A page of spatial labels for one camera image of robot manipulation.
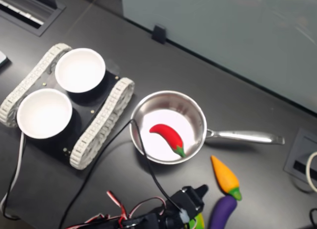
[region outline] saucepan handle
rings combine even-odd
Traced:
[[[282,136],[260,131],[212,131],[207,129],[206,138],[218,137],[240,141],[250,141],[264,144],[284,145],[285,140]]]

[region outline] saucepan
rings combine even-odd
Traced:
[[[284,144],[284,138],[258,131],[214,131],[207,129],[205,115],[199,105],[190,97],[176,91],[160,91],[145,97],[134,109],[131,118],[135,119],[150,160],[173,165],[189,160],[203,146],[207,138],[227,138],[263,144]],[[150,133],[156,124],[172,127],[182,138],[185,157],[171,150],[165,139]],[[137,130],[130,125],[132,141],[142,154]]]

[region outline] dark tabletop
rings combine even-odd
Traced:
[[[316,195],[296,189],[283,167],[300,127],[317,134],[316,118],[174,46],[154,42],[148,33],[86,0],[60,1],[66,10],[41,37],[0,18],[0,49],[12,61],[0,70],[0,102],[52,45],[64,42],[73,48],[92,48],[115,62],[121,69],[120,76],[136,83],[135,95],[114,131],[123,126],[146,95],[176,90],[196,100],[211,129],[266,131],[286,139],[284,146],[211,142],[183,164],[154,165],[168,194],[185,185],[207,184],[207,222],[215,202],[223,196],[211,168],[210,156],[216,155],[238,176],[243,195],[226,228],[299,229],[309,225],[308,211],[317,206]],[[17,160],[18,129],[0,125],[0,145],[0,195],[4,195]],[[10,195],[9,211],[38,229],[55,229],[86,173],[28,145],[20,177]],[[161,195],[128,130],[102,156],[65,226],[99,212],[119,214],[107,190],[112,190],[127,210],[141,200]],[[137,213],[157,205],[149,202]]]

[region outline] white bowl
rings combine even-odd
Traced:
[[[66,95],[55,89],[40,89],[22,101],[16,119],[25,135],[46,139],[66,128],[72,112],[71,102]]]
[[[55,76],[59,85],[72,93],[84,93],[102,81],[106,64],[92,49],[78,48],[63,55],[57,62]]]

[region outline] red chili pepper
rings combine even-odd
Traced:
[[[150,133],[157,133],[161,135],[176,154],[180,155],[181,157],[186,157],[182,138],[180,138],[178,133],[173,128],[164,124],[157,124],[151,127]]]

